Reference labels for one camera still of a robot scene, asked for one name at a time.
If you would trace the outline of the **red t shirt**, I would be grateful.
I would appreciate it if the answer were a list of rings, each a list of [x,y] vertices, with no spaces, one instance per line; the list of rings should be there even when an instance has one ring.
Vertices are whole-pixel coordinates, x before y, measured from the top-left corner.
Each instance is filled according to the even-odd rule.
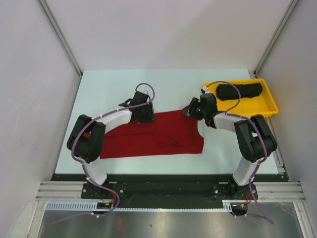
[[[155,113],[155,121],[121,125],[105,134],[101,159],[201,154],[204,138],[198,121],[183,110]]]

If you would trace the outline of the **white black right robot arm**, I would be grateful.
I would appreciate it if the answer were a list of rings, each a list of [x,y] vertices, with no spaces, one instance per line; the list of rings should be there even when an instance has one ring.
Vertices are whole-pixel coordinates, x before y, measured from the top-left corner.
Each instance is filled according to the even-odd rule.
[[[225,129],[236,134],[242,158],[229,181],[229,195],[240,199],[254,180],[260,165],[277,149],[274,138],[262,115],[252,117],[231,114],[217,109],[212,93],[192,98],[183,114],[196,120],[204,120],[206,126]]]

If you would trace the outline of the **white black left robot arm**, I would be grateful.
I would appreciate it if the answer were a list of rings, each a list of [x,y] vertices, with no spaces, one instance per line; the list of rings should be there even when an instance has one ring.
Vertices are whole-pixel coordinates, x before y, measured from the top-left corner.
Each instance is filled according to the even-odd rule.
[[[119,104],[114,111],[95,119],[80,115],[75,123],[66,147],[71,151],[73,160],[81,164],[86,179],[93,184],[92,192],[98,198],[109,194],[109,185],[105,183],[107,174],[100,159],[105,135],[134,121],[155,121],[152,99],[147,91],[136,91],[133,98]]]

